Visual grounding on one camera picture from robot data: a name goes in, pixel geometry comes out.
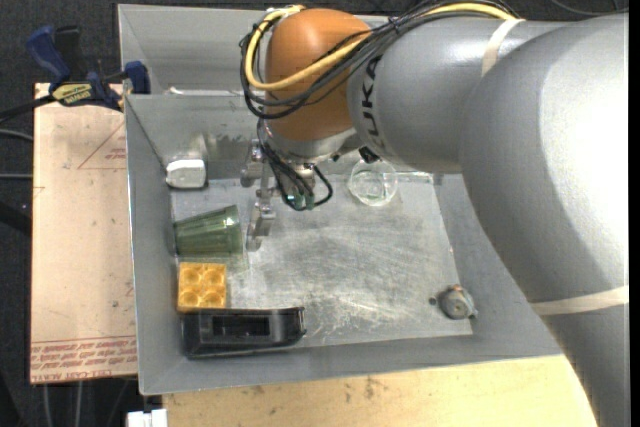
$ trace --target clear glass bowl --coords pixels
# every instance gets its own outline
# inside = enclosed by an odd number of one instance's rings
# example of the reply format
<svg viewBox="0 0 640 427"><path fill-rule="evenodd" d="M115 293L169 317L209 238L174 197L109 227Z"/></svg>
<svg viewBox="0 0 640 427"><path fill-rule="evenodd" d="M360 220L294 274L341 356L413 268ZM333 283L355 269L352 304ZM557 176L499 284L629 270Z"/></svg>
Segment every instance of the clear glass bowl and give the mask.
<svg viewBox="0 0 640 427"><path fill-rule="evenodd" d="M358 162L351 171L349 191L362 203L383 206L391 201L398 190L398 176L394 167L383 160L367 164Z"/></svg>

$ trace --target yellow cable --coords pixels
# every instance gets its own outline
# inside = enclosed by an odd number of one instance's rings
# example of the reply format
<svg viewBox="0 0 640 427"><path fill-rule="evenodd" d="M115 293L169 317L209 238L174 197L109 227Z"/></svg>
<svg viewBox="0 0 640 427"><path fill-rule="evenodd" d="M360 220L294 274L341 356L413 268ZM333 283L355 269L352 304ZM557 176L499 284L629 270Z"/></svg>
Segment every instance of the yellow cable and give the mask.
<svg viewBox="0 0 640 427"><path fill-rule="evenodd" d="M249 40L249 44L247 45L247 53L245 59L245 75L247 77L247 81L256 89L261 89L264 91L277 91L280 89L284 89L289 87L301 80L308 78L309 76L317 73L322 68L326 68L336 62L339 62L345 55L347 55L351 50L353 50L363 39L368 37L368 34L363 34L359 37L356 37L353 42L348 43L344 47L339 48L334 53L316 61L315 63L307 66L306 68L300 70L299 72L294 73L293 75L289 75L288 77L278 80L276 82L264 83L255 78L253 75L253 58L256 48L258 46L258 42L263 36L264 30L269 26L269 23L273 20L278 20L287 16L289 14L300 12L304 9L303 6L291 6L288 8L279 9L277 11L273 11L267 16L264 17L262 22L258 25L258 30L253 33L253 36ZM433 15L438 13L447 13L447 12L455 12L455 11L472 11L477 13L483 13L490 15L494 18L499 18L502 20L515 20L515 17L502 9L499 9L494 6L488 6L486 4L474 3L474 2L460 2L457 4L450 4L446 6L440 6L432 9L431 11L427 11L421 16Z"/></svg>

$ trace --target small round object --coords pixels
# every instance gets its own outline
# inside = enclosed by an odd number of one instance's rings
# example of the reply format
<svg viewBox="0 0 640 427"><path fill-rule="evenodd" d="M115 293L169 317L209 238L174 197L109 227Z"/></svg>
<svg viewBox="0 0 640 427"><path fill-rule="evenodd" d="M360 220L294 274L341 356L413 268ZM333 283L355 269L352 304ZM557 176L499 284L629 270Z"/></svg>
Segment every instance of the small round object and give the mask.
<svg viewBox="0 0 640 427"><path fill-rule="evenodd" d="M196 285L200 281L200 273L198 269L187 267L180 271L180 279L185 285Z"/></svg>
<svg viewBox="0 0 640 427"><path fill-rule="evenodd" d="M460 285L453 285L440 294L438 304L444 314L453 320L468 319L478 313L473 298Z"/></svg>
<svg viewBox="0 0 640 427"><path fill-rule="evenodd" d="M198 306L199 301L200 298L198 297L198 294L193 290L185 290L184 292L182 292L182 294L180 294L179 303L182 306L196 307Z"/></svg>
<svg viewBox="0 0 640 427"><path fill-rule="evenodd" d="M202 298L200 304L203 308L221 308L224 306L224 298L215 292L209 292Z"/></svg>
<svg viewBox="0 0 640 427"><path fill-rule="evenodd" d="M378 160L367 164L358 162L351 171L349 191L362 203L383 206L391 201L398 190L398 176L388 162Z"/></svg>
<svg viewBox="0 0 640 427"><path fill-rule="evenodd" d="M202 283L207 287L222 285L224 283L224 274L216 270L207 271L202 276Z"/></svg>

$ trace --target cardboard sheet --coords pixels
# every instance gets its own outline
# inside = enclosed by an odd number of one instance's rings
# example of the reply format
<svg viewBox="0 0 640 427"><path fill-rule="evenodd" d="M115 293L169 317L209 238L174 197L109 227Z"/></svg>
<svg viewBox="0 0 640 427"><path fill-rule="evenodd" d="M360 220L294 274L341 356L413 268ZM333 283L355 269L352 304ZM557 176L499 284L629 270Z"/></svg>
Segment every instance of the cardboard sheet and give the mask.
<svg viewBox="0 0 640 427"><path fill-rule="evenodd" d="M34 136L30 381L136 374L124 116L49 104Z"/></svg>

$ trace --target metal nut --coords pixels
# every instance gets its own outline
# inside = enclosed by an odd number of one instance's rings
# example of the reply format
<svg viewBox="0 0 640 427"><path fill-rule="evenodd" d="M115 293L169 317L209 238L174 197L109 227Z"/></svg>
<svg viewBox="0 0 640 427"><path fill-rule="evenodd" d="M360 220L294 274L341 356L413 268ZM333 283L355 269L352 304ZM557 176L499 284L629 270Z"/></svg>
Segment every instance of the metal nut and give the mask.
<svg viewBox="0 0 640 427"><path fill-rule="evenodd" d="M460 285L452 285L442 292L438 296L438 305L450 319L462 320L478 315L473 298Z"/></svg>

